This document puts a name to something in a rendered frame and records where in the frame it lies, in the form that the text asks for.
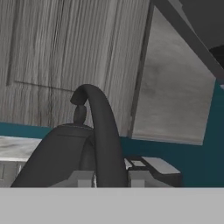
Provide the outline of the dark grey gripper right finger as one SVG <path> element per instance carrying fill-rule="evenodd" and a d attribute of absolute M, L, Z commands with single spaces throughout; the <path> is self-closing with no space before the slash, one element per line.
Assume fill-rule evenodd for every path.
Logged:
<path fill-rule="evenodd" d="M 128 171 L 147 171 L 154 179 L 168 186 L 182 186 L 182 173 L 162 158 L 127 156 L 125 164 Z"/>

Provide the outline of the grey wood cabinet door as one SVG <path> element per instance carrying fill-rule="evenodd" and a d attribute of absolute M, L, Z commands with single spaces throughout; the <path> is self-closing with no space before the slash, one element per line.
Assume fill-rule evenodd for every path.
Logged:
<path fill-rule="evenodd" d="M 71 121 L 74 90 L 108 97 L 126 136 L 151 0 L 0 0 L 0 122 Z"/>

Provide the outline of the pale grey drawer front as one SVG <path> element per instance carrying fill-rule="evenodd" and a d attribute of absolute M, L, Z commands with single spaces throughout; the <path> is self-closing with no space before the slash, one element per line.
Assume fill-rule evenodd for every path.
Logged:
<path fill-rule="evenodd" d="M 0 187 L 10 187 L 25 163 L 23 159 L 0 160 Z"/>

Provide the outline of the open grey cabinet door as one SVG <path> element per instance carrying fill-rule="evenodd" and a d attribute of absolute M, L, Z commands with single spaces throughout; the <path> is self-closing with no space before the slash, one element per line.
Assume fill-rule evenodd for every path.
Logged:
<path fill-rule="evenodd" d="M 200 58 L 155 8 L 132 136 L 202 145 L 214 83 Z"/>

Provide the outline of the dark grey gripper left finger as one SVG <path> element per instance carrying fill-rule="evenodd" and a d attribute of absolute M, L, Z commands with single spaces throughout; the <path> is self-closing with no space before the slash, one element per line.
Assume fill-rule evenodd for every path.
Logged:
<path fill-rule="evenodd" d="M 94 187 L 94 186 L 95 186 L 94 171 L 74 171 L 68 179 L 53 185 L 53 187 Z"/>

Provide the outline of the grey cabinet carcass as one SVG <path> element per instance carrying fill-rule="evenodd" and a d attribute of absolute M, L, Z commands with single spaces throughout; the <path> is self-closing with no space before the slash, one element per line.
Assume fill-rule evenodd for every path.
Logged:
<path fill-rule="evenodd" d="M 209 52 L 224 46 L 224 0 L 153 0 L 220 84 L 224 68 Z"/>

